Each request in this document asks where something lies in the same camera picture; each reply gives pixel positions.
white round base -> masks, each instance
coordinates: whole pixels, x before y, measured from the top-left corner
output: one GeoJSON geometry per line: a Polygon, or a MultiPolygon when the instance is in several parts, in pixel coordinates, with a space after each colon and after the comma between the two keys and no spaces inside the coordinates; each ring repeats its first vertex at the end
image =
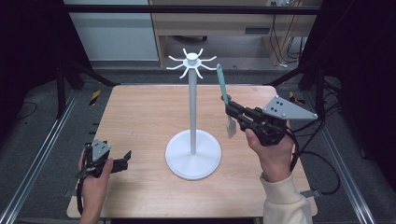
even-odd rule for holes
{"type": "Polygon", "coordinates": [[[220,164],[220,144],[210,133],[197,130],[196,153],[192,155],[190,140],[190,130],[176,134],[166,146],[166,162],[169,168],[182,178],[189,180],[205,178],[220,164]]]}

white wall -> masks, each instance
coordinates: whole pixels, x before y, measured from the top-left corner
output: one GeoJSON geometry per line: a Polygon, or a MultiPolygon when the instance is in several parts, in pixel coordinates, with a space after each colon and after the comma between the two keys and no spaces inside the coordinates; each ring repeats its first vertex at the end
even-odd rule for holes
{"type": "MultiPolygon", "coordinates": [[[[65,4],[148,5],[148,0],[64,0],[65,4]]],[[[70,13],[90,61],[158,61],[148,13],[70,13]]]]}

wooden tabletop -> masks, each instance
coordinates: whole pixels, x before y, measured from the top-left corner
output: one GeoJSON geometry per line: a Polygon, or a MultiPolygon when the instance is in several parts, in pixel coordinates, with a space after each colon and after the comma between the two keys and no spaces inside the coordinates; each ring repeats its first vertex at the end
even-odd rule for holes
{"type": "MultiPolygon", "coordinates": [[[[273,87],[227,86],[233,101],[263,107],[273,87]]],[[[110,157],[132,150],[129,168],[110,176],[101,217],[261,217],[265,191],[257,155],[245,133],[229,139],[219,86],[197,87],[197,129],[211,133],[221,146],[217,170],[201,180],[175,175],[165,161],[168,142],[190,128],[188,86],[117,86],[113,89],[95,138],[111,146],[110,157]]],[[[309,189],[300,162],[293,171],[298,190],[309,189]]],[[[311,198],[312,214],[318,211],[311,198]]],[[[79,217],[76,197],[67,215],[79,217]]]]}

sleeve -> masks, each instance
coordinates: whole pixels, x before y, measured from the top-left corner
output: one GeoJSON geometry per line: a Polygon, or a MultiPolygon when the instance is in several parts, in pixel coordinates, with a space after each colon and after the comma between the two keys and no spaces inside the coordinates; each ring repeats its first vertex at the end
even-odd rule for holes
{"type": "Polygon", "coordinates": [[[292,175],[269,183],[260,177],[267,194],[264,202],[264,224],[312,223],[311,204],[297,191],[292,175]]]}

human hand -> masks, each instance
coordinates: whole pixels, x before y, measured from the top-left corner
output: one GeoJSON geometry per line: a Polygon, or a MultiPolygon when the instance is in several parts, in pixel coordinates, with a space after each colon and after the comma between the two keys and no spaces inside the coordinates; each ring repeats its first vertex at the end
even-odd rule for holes
{"type": "Polygon", "coordinates": [[[290,176],[291,151],[294,142],[285,135],[279,144],[263,147],[257,135],[250,129],[245,130],[248,145],[260,159],[263,178],[268,182],[278,182],[290,176]]]}
{"type": "MultiPolygon", "coordinates": [[[[81,157],[79,158],[79,170],[81,170],[84,150],[82,151],[81,157]]],[[[82,186],[84,210],[82,212],[81,219],[79,220],[80,224],[98,223],[103,203],[105,202],[108,179],[110,178],[112,169],[113,159],[108,158],[103,168],[102,174],[98,178],[95,178],[92,175],[87,175],[85,177],[84,185],[82,186]]]]}

